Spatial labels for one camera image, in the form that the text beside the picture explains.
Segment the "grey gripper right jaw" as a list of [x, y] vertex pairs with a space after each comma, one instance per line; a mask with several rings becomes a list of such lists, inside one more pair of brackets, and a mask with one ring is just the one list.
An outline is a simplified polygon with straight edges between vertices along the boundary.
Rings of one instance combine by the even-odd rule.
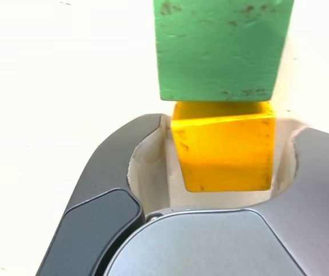
[[140, 117], [104, 142], [107, 164], [148, 223], [107, 275], [329, 275], [329, 133], [277, 120], [267, 191], [191, 193], [167, 117]]

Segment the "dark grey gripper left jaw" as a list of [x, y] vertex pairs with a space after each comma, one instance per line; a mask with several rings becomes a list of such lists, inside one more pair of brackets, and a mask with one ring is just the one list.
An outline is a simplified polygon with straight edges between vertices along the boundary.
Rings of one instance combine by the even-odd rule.
[[169, 206], [167, 116], [146, 114], [105, 139], [86, 164], [38, 275], [102, 275], [146, 215]]

